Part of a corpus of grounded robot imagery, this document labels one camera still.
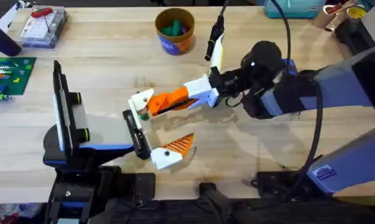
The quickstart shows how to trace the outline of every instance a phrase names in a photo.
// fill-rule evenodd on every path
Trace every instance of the pencil cup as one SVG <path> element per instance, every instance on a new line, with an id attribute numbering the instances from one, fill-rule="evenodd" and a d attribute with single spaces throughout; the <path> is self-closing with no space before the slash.
<path id="1" fill-rule="evenodd" d="M 173 23 L 181 23 L 183 32 L 179 35 L 166 35 L 164 28 L 172 29 Z M 187 10 L 170 8 L 162 11 L 155 18 L 155 28 L 162 48 L 170 55 L 185 53 L 192 45 L 194 32 L 194 17 Z"/>

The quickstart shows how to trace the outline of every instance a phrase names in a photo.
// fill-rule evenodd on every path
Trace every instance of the blue cup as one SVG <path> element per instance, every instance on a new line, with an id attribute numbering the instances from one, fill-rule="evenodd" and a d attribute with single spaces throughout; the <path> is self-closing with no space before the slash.
<path id="1" fill-rule="evenodd" d="M 0 52 L 7 56 L 16 56 L 21 52 L 21 47 L 12 40 L 5 32 L 0 28 Z"/>

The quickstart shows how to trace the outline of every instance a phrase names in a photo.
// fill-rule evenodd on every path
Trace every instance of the plastic storage box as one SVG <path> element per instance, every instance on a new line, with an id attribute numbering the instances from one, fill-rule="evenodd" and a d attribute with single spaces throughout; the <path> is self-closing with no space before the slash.
<path id="1" fill-rule="evenodd" d="M 35 11 L 45 7 L 51 7 L 53 12 L 45 17 L 29 17 L 24 29 L 21 31 L 20 42 L 23 47 L 49 49 L 55 47 L 67 21 L 67 13 L 65 8 L 61 6 L 34 6 L 32 10 Z"/>
<path id="2" fill-rule="evenodd" d="M 326 0 L 276 0 L 286 18 L 314 18 L 322 10 Z M 272 1 L 266 0 L 264 10 L 269 18 L 281 18 Z"/>

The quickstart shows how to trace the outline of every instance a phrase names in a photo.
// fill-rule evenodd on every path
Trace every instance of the wooden tabletop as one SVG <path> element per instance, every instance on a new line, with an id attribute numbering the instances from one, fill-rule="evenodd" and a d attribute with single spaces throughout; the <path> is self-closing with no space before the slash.
<path id="1" fill-rule="evenodd" d="M 172 91 L 208 70 L 204 60 L 218 7 L 187 7 L 195 17 L 195 44 L 181 56 L 166 54 L 155 33 L 154 19 L 164 8 L 67 8 L 69 20 L 55 49 L 24 49 L 20 57 L 37 57 L 25 93 L 0 103 L 0 202 L 44 202 L 55 178 L 42 163 L 42 141 L 54 122 L 53 60 L 62 64 L 71 91 L 79 91 L 86 112 L 123 119 L 127 99 L 138 90 Z M 9 30 L 17 39 L 30 14 L 22 9 Z M 343 60 L 330 33 L 308 20 L 291 19 L 292 58 L 297 68 L 318 69 Z M 286 57 L 284 23 L 268 19 L 261 7 L 228 7 L 225 12 L 223 71 L 239 67 L 260 40 L 275 42 Z M 194 132 L 194 148 L 180 164 L 156 171 L 151 161 L 130 153 L 109 162 L 125 172 L 155 172 L 156 199 L 197 198 L 200 182 L 214 182 L 229 197 L 258 197 L 243 184 L 259 170 L 298 169 L 313 138 L 315 112 L 301 119 L 285 115 L 250 118 L 242 107 L 173 111 L 154 119 L 160 142 Z M 325 109 L 317 154 L 327 154 L 375 127 L 372 108 Z M 375 182 L 337 195 L 375 195 Z"/>

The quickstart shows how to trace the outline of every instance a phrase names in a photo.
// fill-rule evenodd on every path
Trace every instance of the teal box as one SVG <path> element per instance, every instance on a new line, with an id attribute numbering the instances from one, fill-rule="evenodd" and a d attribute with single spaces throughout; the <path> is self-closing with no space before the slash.
<path id="1" fill-rule="evenodd" d="M 276 0 L 286 18 L 311 19 L 323 9 L 326 0 Z M 264 10 L 269 18 L 279 19 L 281 15 L 272 1 L 266 0 Z"/>

